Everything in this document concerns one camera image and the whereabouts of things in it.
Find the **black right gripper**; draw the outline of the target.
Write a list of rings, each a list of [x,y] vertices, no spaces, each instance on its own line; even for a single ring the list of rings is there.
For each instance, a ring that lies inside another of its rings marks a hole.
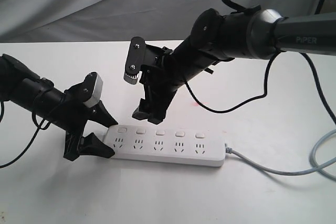
[[[145,97],[140,99],[132,118],[147,120],[153,124],[163,122],[180,84],[175,76],[176,66],[170,57],[181,49],[181,46],[169,49],[146,44],[140,78]]]

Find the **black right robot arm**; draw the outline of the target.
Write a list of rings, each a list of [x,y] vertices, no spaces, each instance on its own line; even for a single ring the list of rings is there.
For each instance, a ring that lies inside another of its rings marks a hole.
[[[148,45],[139,36],[130,42],[124,79],[141,83],[145,97],[132,113],[137,120],[160,124],[178,88],[211,66],[236,58],[272,63],[283,52],[335,55],[335,13],[285,17],[259,5],[243,7],[222,0],[232,9],[221,15],[208,9],[175,49]]]

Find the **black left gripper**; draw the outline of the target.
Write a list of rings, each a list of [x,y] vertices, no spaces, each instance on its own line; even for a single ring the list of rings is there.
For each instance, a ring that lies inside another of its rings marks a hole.
[[[115,151],[100,141],[94,133],[82,137],[89,117],[90,121],[106,128],[118,125],[118,122],[107,111],[101,100],[91,108],[84,105],[83,102],[89,96],[88,92],[83,91],[85,87],[84,79],[83,82],[65,90],[65,101],[62,103],[59,112],[62,125],[66,131],[64,158],[70,161],[74,161],[83,155],[111,158]]]

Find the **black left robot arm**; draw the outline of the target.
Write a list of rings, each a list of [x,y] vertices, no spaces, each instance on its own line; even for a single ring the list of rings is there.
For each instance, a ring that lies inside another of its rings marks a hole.
[[[18,59],[1,56],[1,101],[11,101],[66,132],[64,158],[74,161],[89,155],[111,158],[114,150],[93,133],[84,137],[88,121],[105,127],[117,124],[101,101],[103,81],[96,72],[64,92],[41,78]]]

